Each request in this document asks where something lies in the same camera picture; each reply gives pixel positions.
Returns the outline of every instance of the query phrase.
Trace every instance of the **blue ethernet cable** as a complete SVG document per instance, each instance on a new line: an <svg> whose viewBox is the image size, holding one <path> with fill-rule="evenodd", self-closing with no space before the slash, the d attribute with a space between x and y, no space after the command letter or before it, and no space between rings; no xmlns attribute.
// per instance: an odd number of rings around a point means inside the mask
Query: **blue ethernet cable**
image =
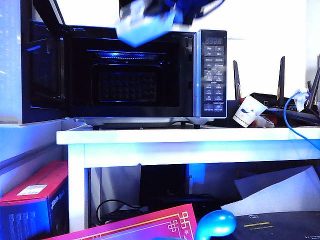
<svg viewBox="0 0 320 240"><path fill-rule="evenodd" d="M296 95L300 94L301 91L298 90L295 94L293 94L285 103L284 105L284 109L283 109L283 119L284 119L284 122L286 124L286 126L292 131L294 132L295 134L297 134L298 136L300 136L301 138L305 139L306 141L308 141L310 144L312 144L316 149L320 150L320 148L315 145L310 139L308 139L307 137L303 136L302 134L298 133L297 131L295 131L291 126L290 124L288 123L288 120L287 120L287 115L286 115L286 111L287 111L287 106L289 104L289 102L291 101L291 99L293 99Z"/></svg>

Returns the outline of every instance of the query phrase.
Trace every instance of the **red box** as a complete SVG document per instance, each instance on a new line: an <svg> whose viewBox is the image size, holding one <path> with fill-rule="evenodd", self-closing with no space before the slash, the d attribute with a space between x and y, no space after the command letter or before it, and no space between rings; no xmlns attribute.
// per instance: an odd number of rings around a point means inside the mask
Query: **red box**
<svg viewBox="0 0 320 240"><path fill-rule="evenodd" d="M185 204L48 239L151 240L173 237L194 240L196 227L192 204Z"/></svg>
<svg viewBox="0 0 320 240"><path fill-rule="evenodd" d="M68 209L68 162L50 162L0 199L0 239L68 233Z"/></svg>

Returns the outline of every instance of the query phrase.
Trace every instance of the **white shelf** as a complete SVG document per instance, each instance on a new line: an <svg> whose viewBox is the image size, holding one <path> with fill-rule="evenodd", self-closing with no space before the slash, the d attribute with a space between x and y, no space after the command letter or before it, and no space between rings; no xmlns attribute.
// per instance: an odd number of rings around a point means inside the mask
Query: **white shelf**
<svg viewBox="0 0 320 240"><path fill-rule="evenodd" d="M294 128L309 139L320 139L320 127ZM83 125L68 131L58 131L56 142L69 144L124 144L124 143L182 143L182 142L235 142L301 140L288 128L222 128L201 126L193 129L173 125L157 129L108 129L92 130Z"/></svg>
<svg viewBox="0 0 320 240"><path fill-rule="evenodd" d="M295 128L320 146L319 127ZM87 168L320 159L320 150L288 128L221 128L174 124L158 129L58 131L68 145L70 231L88 227ZM98 179L94 185L98 188Z"/></svg>

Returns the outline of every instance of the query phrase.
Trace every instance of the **white envelope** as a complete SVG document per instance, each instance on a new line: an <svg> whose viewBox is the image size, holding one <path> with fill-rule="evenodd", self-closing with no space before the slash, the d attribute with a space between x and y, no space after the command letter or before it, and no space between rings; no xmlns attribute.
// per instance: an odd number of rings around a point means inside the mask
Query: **white envelope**
<svg viewBox="0 0 320 240"><path fill-rule="evenodd" d="M221 207L235 216L320 211L320 180L313 166L259 174L235 183L243 200Z"/></svg>

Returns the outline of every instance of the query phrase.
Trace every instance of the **label sticker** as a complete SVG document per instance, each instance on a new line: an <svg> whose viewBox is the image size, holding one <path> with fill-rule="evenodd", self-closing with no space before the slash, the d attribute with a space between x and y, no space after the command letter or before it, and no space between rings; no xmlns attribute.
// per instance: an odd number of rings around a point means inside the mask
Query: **label sticker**
<svg viewBox="0 0 320 240"><path fill-rule="evenodd" d="M24 195L37 195L39 194L48 184L43 185L29 185L21 192L17 194L17 196L24 196Z"/></svg>

